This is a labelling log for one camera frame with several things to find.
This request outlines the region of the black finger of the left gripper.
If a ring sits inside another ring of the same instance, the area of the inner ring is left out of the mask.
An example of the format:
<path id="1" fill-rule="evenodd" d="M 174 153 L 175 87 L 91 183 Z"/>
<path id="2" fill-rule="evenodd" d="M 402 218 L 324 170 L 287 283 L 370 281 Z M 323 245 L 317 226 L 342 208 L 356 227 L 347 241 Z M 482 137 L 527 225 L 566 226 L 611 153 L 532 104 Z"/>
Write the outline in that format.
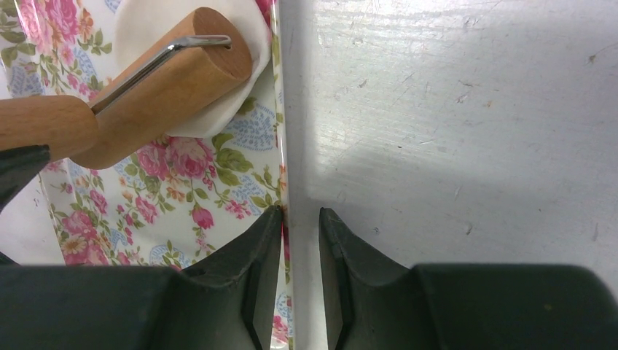
<path id="1" fill-rule="evenodd" d="M 48 145 L 1 151 L 1 211 L 50 162 Z"/>

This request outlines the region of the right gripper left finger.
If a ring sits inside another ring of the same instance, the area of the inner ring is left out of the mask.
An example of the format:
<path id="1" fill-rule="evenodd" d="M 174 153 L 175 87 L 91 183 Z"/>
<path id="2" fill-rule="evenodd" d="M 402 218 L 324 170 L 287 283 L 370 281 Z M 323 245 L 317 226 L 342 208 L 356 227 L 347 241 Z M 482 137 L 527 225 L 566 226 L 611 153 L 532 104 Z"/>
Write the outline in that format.
<path id="1" fill-rule="evenodd" d="M 283 212 L 183 270 L 1 259 L 3 349 L 268 349 Z"/>

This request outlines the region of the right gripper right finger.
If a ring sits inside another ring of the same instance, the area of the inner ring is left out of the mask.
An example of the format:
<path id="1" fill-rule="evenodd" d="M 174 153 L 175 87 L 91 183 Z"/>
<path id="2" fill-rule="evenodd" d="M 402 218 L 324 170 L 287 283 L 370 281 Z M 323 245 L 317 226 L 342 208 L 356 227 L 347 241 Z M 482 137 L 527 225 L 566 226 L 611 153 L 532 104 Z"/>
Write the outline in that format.
<path id="1" fill-rule="evenodd" d="M 319 214 L 330 349 L 615 349 L 617 301 L 575 265 L 404 267 Z"/>

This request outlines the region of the floral pattern tray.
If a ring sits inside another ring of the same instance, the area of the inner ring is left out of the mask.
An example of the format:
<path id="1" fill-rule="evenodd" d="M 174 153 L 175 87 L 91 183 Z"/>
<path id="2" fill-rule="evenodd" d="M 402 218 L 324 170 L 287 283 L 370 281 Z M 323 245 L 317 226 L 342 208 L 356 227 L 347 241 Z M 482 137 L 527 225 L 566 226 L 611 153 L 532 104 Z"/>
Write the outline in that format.
<path id="1" fill-rule="evenodd" d="M 13 98 L 93 101 L 125 70 L 113 53 L 121 1 L 3 1 L 1 71 Z M 270 61 L 240 111 L 215 136 L 164 133 L 114 165 L 49 162 L 41 182 L 63 263 L 183 270 L 286 202 L 281 60 L 274 1 L 255 1 L 270 29 Z M 289 349 L 283 246 L 271 344 Z"/>

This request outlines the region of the white dough piece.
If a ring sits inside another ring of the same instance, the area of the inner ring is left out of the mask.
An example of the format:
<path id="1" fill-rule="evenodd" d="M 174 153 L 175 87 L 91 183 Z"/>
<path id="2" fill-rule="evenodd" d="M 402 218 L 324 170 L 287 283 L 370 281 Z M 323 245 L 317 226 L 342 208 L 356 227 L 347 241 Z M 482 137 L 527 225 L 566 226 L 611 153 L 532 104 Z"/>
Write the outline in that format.
<path id="1" fill-rule="evenodd" d="M 121 1 L 115 12 L 112 44 L 119 68 L 126 69 L 199 7 L 216 10 L 238 29 L 251 55 L 251 76 L 188 121 L 167 131 L 169 136 L 206 138 L 222 131 L 240 111 L 271 57 L 270 29 L 255 1 L 132 0 Z"/>

